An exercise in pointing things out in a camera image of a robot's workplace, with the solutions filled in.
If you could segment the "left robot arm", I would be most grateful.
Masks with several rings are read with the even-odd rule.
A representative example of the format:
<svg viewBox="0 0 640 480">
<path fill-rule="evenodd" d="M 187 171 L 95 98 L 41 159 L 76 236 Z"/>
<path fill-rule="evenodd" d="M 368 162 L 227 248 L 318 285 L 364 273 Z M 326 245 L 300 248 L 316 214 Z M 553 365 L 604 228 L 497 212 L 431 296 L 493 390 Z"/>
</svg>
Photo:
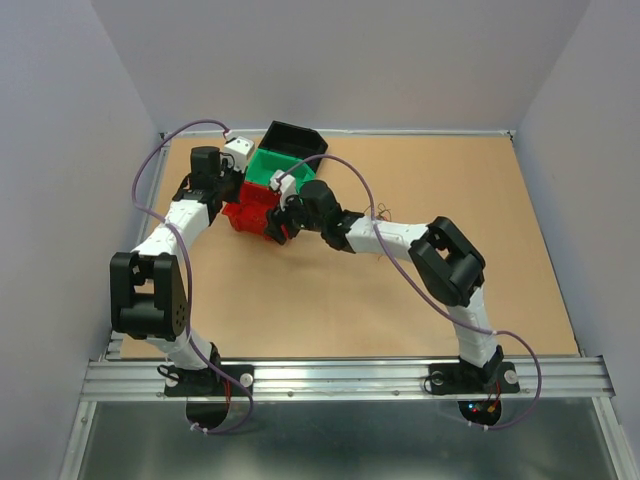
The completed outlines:
<svg viewBox="0 0 640 480">
<path fill-rule="evenodd" d="M 254 142 L 244 137 L 221 148 L 192 148 L 190 172 L 163 219 L 141 244 L 110 261 L 112 329 L 164 353 L 172 364 L 160 374 L 171 388 L 188 381 L 199 393 L 210 394 L 222 384 L 217 347 L 190 326 L 191 281 L 182 278 L 184 254 L 226 203 L 239 201 L 254 151 Z"/>
</svg>

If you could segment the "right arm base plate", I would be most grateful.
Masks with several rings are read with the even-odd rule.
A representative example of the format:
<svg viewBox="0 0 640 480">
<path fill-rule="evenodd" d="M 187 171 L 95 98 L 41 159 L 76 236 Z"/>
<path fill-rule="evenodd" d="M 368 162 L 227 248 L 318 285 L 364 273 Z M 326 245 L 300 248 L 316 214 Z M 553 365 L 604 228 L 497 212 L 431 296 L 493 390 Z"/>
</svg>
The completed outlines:
<svg viewBox="0 0 640 480">
<path fill-rule="evenodd" d="M 436 396 L 520 392 L 518 376 L 512 362 L 502 362 L 488 380 L 483 380 L 479 370 L 473 366 L 462 363 L 430 364 L 423 388 Z"/>
</svg>

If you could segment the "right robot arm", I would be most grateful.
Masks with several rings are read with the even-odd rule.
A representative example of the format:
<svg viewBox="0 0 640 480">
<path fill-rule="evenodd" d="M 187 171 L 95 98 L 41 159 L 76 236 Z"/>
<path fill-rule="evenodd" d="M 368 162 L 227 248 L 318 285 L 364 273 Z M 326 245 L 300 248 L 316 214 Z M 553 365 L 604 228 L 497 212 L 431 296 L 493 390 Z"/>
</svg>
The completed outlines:
<svg viewBox="0 0 640 480">
<path fill-rule="evenodd" d="M 504 354 L 485 307 L 485 260 L 450 219 L 438 217 L 429 224 L 375 219 L 342 208 L 324 181 L 297 187 L 282 171 L 272 176 L 269 188 L 280 199 L 266 214 L 268 237 L 283 245 L 302 230 L 313 231 L 337 251 L 411 263 L 453 320 L 459 345 L 456 376 L 472 390 L 495 381 Z"/>
</svg>

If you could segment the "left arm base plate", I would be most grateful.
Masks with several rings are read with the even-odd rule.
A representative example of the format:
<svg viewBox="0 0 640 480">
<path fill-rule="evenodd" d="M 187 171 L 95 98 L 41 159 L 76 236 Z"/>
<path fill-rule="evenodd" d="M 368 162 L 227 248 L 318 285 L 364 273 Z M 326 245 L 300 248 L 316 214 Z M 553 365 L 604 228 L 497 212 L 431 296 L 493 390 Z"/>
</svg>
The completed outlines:
<svg viewBox="0 0 640 480">
<path fill-rule="evenodd" d="M 225 365 L 221 370 L 253 392 L 254 367 L 249 364 Z M 227 380 L 217 378 L 209 368 L 184 370 L 174 365 L 159 365 L 157 373 L 164 379 L 166 397 L 222 397 L 228 393 Z"/>
</svg>

